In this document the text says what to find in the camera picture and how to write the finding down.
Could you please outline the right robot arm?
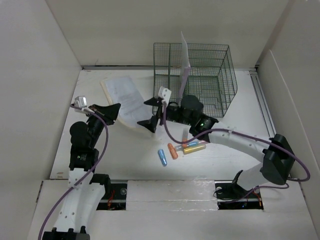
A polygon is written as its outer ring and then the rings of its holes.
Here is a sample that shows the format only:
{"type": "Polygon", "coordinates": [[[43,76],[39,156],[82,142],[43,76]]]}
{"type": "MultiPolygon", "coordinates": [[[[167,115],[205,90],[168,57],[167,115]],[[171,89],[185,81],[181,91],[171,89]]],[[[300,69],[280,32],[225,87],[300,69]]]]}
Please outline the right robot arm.
{"type": "Polygon", "coordinates": [[[237,197],[243,197],[250,190],[268,182],[287,186],[291,168],[295,162],[294,154],[286,138],[280,134],[274,137],[259,138],[236,131],[214,117],[205,115],[204,105],[194,95],[186,95],[180,103],[167,102],[161,97],[153,97],[144,105],[157,107],[150,119],[138,125],[155,132],[157,125],[167,125],[167,121],[189,125],[189,133],[197,140],[223,145],[247,154],[259,164],[236,173],[225,190],[237,197]]]}

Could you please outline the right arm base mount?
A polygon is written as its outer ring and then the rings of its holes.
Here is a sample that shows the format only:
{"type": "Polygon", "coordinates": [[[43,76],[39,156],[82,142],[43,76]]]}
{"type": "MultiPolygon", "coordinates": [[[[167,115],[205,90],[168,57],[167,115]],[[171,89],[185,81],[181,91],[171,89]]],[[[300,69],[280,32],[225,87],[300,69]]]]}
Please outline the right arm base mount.
{"type": "Polygon", "coordinates": [[[213,197],[217,199],[218,210],[262,210],[261,195],[256,190],[245,190],[238,185],[243,171],[239,171],[231,182],[216,182],[213,197]]]}

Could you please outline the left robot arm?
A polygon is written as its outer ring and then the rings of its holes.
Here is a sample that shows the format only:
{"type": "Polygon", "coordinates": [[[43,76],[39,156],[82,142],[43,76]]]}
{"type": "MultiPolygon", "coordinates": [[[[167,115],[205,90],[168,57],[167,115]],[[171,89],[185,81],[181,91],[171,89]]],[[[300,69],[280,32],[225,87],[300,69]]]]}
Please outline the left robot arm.
{"type": "Polygon", "coordinates": [[[106,152],[105,147],[98,151],[96,143],[101,133],[108,132],[115,123],[121,104],[81,107],[74,102],[71,108],[88,119],[73,123],[69,129],[68,189],[45,217],[38,234],[40,240],[89,240],[89,223],[101,199],[112,191],[109,175],[95,173],[106,152]]]}

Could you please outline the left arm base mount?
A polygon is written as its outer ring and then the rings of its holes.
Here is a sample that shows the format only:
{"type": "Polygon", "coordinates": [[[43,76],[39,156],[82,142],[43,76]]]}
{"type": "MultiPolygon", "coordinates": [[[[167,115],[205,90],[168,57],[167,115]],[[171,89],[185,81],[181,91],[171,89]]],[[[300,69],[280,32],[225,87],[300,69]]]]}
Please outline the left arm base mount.
{"type": "Polygon", "coordinates": [[[126,209],[128,182],[111,180],[108,174],[94,174],[91,183],[103,185],[105,193],[97,211],[122,211],[126,209]]]}

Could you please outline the white notebook booklet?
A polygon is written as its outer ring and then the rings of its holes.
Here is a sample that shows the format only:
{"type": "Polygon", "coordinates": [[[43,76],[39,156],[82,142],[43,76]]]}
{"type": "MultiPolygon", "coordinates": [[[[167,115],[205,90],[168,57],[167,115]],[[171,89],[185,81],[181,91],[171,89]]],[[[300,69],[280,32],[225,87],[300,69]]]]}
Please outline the white notebook booklet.
{"type": "Polygon", "coordinates": [[[107,78],[100,81],[101,88],[109,105],[120,104],[117,121],[126,129],[145,138],[153,138],[154,134],[139,121],[152,117],[152,107],[144,104],[144,98],[129,76],[107,78]]]}

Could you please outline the clear zip pouch purple zipper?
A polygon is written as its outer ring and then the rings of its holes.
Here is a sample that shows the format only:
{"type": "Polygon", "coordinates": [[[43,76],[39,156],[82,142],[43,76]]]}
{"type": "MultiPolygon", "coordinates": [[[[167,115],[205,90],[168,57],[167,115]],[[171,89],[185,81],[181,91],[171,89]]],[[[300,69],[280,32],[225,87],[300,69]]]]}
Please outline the clear zip pouch purple zipper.
{"type": "Polygon", "coordinates": [[[177,95],[177,103],[179,104],[183,98],[183,93],[185,91],[185,87],[187,84],[187,80],[189,77],[191,64],[189,61],[189,52],[188,52],[188,44],[184,38],[183,32],[180,32],[181,36],[181,67],[180,67],[180,88],[177,95]]]}

